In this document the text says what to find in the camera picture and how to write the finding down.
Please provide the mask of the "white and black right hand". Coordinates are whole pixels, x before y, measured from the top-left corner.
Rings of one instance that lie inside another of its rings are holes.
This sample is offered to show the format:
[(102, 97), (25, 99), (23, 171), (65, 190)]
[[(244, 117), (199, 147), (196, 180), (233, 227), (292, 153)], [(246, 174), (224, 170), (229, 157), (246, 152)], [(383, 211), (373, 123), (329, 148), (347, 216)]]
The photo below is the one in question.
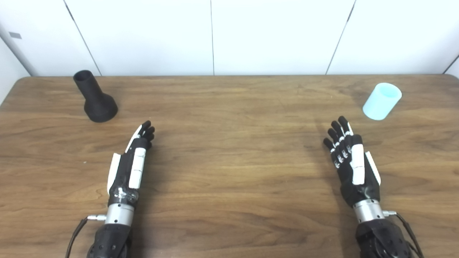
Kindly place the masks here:
[(344, 116), (332, 121), (327, 133), (323, 144), (336, 168), (344, 201), (350, 207), (359, 201), (380, 201), (380, 175), (361, 135), (354, 133)]

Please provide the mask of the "white and black left hand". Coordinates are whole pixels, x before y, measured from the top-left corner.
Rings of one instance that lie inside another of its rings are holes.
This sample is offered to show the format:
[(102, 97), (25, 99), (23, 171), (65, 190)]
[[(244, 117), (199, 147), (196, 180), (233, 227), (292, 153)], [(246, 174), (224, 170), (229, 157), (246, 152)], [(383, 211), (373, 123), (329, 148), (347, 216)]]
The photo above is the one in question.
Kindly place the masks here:
[(113, 154), (108, 176), (108, 206), (128, 205), (136, 209), (147, 151), (152, 147), (155, 128), (151, 121), (133, 133), (123, 154)]

